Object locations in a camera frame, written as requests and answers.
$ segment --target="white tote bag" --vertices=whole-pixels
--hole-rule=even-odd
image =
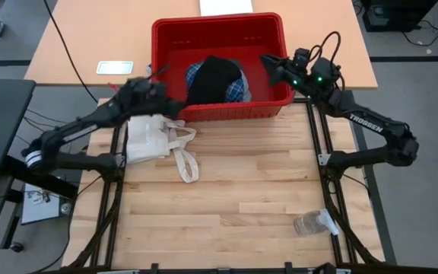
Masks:
[[[184,120],[173,121],[160,114],[134,116],[128,123],[127,162],[138,163],[154,158],[165,158],[173,150],[176,166],[186,183],[198,180],[198,165],[194,157],[185,150],[188,142],[195,138],[195,129],[184,127]],[[177,130],[188,132],[178,137]]]

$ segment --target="wooden tabletop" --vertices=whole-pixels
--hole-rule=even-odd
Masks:
[[[328,122],[334,148],[354,151],[349,122]],[[150,269],[152,263],[161,269],[197,269],[334,262],[329,233],[299,237],[293,226],[298,215],[324,207],[304,104],[283,107],[268,119],[187,126],[197,129],[186,150],[198,162],[200,181],[182,182],[173,154],[126,167],[114,269]],[[93,133],[88,154],[109,151],[111,136],[111,129]],[[363,181],[360,170],[346,174]],[[80,188],[96,177],[84,172]],[[366,189],[346,178],[341,184],[351,227],[383,260]],[[73,261],[94,233],[102,188],[100,181],[79,197],[62,265]],[[340,242],[347,261],[344,238]]]
[[[287,52],[320,44],[333,30],[342,37],[335,62],[348,88],[377,88],[351,0],[252,0],[254,12],[283,20]],[[160,18],[200,16],[198,0],[59,0],[53,11],[68,49],[87,84],[122,84],[146,75],[151,63],[151,25]],[[335,46],[331,39],[324,56]],[[132,75],[97,75],[99,61],[133,61]],[[80,84],[51,21],[25,76],[38,84]]]

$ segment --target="gray floor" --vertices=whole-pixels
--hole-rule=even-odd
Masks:
[[[31,59],[49,19],[43,3],[6,0],[2,14],[9,28],[0,42],[0,59]],[[438,26],[438,4],[427,20]],[[363,27],[361,30],[371,56],[427,54],[427,48],[410,45],[400,33],[366,33]],[[409,35],[426,43],[436,34],[419,30]],[[438,55],[438,41],[430,49],[432,56]],[[26,69],[0,67],[0,78],[23,78]],[[375,166],[395,256],[399,264],[438,267],[438,63],[374,63],[373,69],[379,90],[356,91],[357,102],[410,123],[421,144],[419,157],[411,167]],[[112,94],[108,88],[92,91],[98,97]],[[62,120],[73,119],[93,108],[94,103],[79,87],[38,87],[30,104],[30,109]],[[31,141],[38,131],[22,123],[18,135]],[[365,135],[368,146],[382,144],[379,136],[371,132]],[[72,150],[78,151],[86,142],[79,140]],[[19,157],[24,146],[15,139],[10,154]],[[10,211],[7,205],[0,221],[0,237]],[[0,263],[0,273],[25,273],[53,261],[65,244],[66,225],[65,218],[57,218],[19,227],[14,239],[25,244],[26,250],[19,254],[0,250],[0,262],[4,262]]]

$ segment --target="black cloth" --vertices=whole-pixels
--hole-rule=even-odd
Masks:
[[[227,59],[209,56],[195,75],[187,104],[224,103],[227,88],[239,78],[241,71],[236,64]]]

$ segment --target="red plastic basket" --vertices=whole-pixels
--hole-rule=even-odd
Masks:
[[[285,84],[273,88],[259,59],[262,54],[287,56],[281,18],[275,13],[241,14],[155,21],[152,27],[152,70],[170,68],[158,81],[167,95],[186,101],[186,70],[209,55],[237,60],[246,75],[252,101],[192,105],[179,118],[187,122],[264,118],[278,114],[292,102],[293,91]]]

